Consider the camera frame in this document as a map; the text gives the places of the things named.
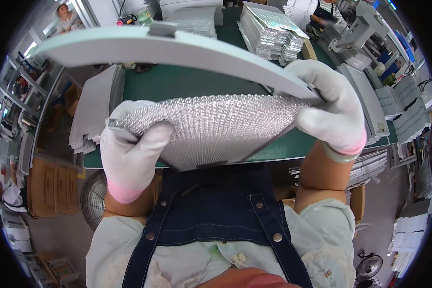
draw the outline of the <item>fan guard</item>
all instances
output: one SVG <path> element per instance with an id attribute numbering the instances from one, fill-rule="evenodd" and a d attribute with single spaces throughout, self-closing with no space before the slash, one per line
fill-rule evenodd
<path id="1" fill-rule="evenodd" d="M 382 257 L 379 255 L 372 255 L 366 257 L 357 266 L 357 279 L 369 279 L 376 275 L 382 267 Z"/>
<path id="2" fill-rule="evenodd" d="M 104 197 L 107 193 L 107 179 L 104 170 L 90 176 L 81 190 L 80 204 L 85 221 L 96 230 L 104 214 Z"/>

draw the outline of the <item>shirt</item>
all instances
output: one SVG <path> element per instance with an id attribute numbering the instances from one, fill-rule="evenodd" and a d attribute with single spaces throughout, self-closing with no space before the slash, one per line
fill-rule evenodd
<path id="1" fill-rule="evenodd" d="M 66 21 L 59 21 L 56 26 L 56 33 L 66 30 L 70 26 L 70 30 L 85 29 L 85 25 L 81 23 L 80 17 L 75 10 L 72 10 L 72 16 Z"/>
<path id="2" fill-rule="evenodd" d="M 350 207 L 336 199 L 326 199 L 297 214 L 285 205 L 285 218 L 292 244 L 311 276 L 312 285 L 353 287 L 355 222 Z M 86 255 L 87 288 L 121 288 L 129 258 L 143 229 L 143 224 L 129 217 L 111 216 L 101 221 Z M 215 245 L 220 255 L 212 256 L 210 251 L 214 251 Z M 209 241 L 158 246 L 144 287 L 192 288 L 213 279 L 232 264 L 237 268 L 260 268 L 285 279 L 269 246 L 248 241 Z"/>
<path id="3" fill-rule="evenodd" d="M 16 211 L 16 212 L 26 212 L 26 208 L 24 207 L 12 207 L 13 206 L 19 206 L 23 204 L 23 198 L 20 196 L 21 191 L 16 186 L 15 183 L 11 181 L 11 179 L 6 183 L 5 187 L 3 188 L 3 202 L 5 203 L 5 206 L 7 206 L 9 209 Z"/>
<path id="4" fill-rule="evenodd" d="M 319 0 L 319 1 L 320 1 L 320 8 L 331 13 L 331 3 L 326 3 L 324 0 Z M 336 3 L 333 4 L 333 16 L 336 18 L 338 23 L 346 23 L 344 18 L 342 18 L 341 12 L 336 6 Z"/>

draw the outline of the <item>bracelet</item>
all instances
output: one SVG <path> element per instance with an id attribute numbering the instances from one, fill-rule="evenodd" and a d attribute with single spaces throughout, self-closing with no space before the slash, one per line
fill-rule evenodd
<path id="1" fill-rule="evenodd" d="M 338 153 L 336 151 L 334 151 L 327 142 L 324 141 L 320 141 L 322 143 L 322 147 L 323 147 L 323 151 L 325 152 L 325 154 L 328 156 L 328 158 L 330 158 L 331 160 L 333 160 L 334 162 L 338 162 L 338 163 L 349 163 L 355 159 L 358 158 L 358 156 L 360 156 L 360 153 L 354 154 L 354 155 L 344 155 L 341 153 Z"/>

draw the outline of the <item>hand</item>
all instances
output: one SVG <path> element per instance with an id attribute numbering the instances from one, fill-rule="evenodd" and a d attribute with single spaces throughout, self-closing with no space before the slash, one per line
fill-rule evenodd
<path id="1" fill-rule="evenodd" d="M 16 170 L 15 156 L 14 155 L 10 155 L 10 168 L 12 171 Z"/>
<path id="2" fill-rule="evenodd" d="M 295 60 L 284 69 L 314 85 L 327 102 L 322 109 L 304 108 L 296 114 L 296 126 L 328 143 L 336 152 L 355 155 L 366 143 L 362 106 L 344 75 L 315 60 Z"/>
<path id="3" fill-rule="evenodd" d="M 111 117 L 154 104 L 145 100 L 123 101 Z M 131 203 L 150 185 L 155 175 L 155 163 L 173 131 L 169 123 L 156 123 L 137 144 L 132 144 L 117 137 L 109 128 L 104 129 L 101 134 L 101 160 L 109 193 L 115 200 L 122 204 Z"/>

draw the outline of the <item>glove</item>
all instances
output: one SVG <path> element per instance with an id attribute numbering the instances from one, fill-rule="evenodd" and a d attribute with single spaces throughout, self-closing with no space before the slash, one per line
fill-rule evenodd
<path id="1" fill-rule="evenodd" d="M 154 104 L 145 100 L 123 101 L 111 117 Z M 169 123 L 156 123 L 146 130 L 137 144 L 132 144 L 117 137 L 109 128 L 104 129 L 101 134 L 101 160 L 109 193 L 115 200 L 122 204 L 131 203 L 150 185 L 155 175 L 155 163 L 173 131 Z"/>
<path id="2" fill-rule="evenodd" d="M 315 60 L 295 60 L 284 69 L 315 86 L 327 102 L 321 109 L 299 111 L 296 126 L 340 154 L 360 154 L 366 143 L 365 120 L 360 100 L 346 77 Z"/>

